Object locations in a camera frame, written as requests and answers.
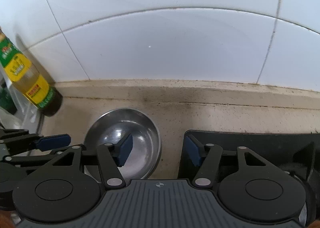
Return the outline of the stainless steel bowl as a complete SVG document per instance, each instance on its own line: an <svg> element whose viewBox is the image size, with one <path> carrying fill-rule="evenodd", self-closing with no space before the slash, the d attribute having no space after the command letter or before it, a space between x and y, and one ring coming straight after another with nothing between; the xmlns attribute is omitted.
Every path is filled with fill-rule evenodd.
<svg viewBox="0 0 320 228"><path fill-rule="evenodd" d="M119 171L126 182L146 179L159 163L162 143L157 126L142 112L130 108L106 112L93 123L84 145L90 150L104 143L116 144L126 133L133 137L133 148Z"/></svg>

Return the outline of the white two-tier turntable rack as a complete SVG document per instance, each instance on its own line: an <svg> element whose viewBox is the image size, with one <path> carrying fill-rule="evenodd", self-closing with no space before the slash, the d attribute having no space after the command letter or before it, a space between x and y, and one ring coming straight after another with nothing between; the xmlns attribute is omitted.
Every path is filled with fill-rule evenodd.
<svg viewBox="0 0 320 228"><path fill-rule="evenodd" d="M1 80L4 81L8 93L13 101L15 113L6 111L11 116L5 116L1 124L10 129L26 129L30 134L39 134L43 125L43 116L40 111L19 92L1 68Z"/></svg>

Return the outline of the green yellow label oil bottle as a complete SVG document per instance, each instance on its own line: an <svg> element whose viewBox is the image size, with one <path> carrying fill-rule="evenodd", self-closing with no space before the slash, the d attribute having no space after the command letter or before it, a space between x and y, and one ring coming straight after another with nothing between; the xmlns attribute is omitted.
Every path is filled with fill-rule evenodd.
<svg viewBox="0 0 320 228"><path fill-rule="evenodd" d="M40 74L35 65L1 32L1 66L12 85L45 116L53 116L63 97Z"/></svg>

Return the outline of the black gas stove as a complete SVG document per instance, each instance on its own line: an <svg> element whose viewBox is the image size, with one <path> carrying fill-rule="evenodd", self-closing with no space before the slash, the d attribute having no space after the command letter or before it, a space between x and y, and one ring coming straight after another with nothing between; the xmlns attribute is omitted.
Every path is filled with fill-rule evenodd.
<svg viewBox="0 0 320 228"><path fill-rule="evenodd" d="M233 151L247 146L267 161L299 180L306 191L306 222L252 223L229 213L211 190L195 188L187 176L193 173L185 156L185 137L194 135L202 143L212 142ZM178 178L189 181L200 203L195 206L203 221L221 227L307 227L319 221L319 135L318 134L253 134L189 130L185 133Z"/></svg>

